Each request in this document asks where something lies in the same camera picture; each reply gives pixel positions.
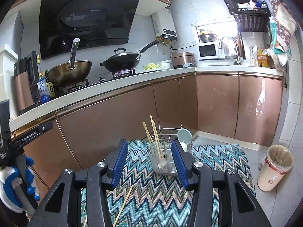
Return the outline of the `blue white gloved hand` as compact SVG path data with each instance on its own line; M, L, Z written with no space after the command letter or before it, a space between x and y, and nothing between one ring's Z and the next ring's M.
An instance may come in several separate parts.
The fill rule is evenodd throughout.
M1 203L12 212L21 214L26 212L32 216L35 208L27 198L35 203L40 201L40 191L35 181L35 175L30 168L34 160L25 156L25 179L20 177L19 169L15 166L6 166L1 170Z

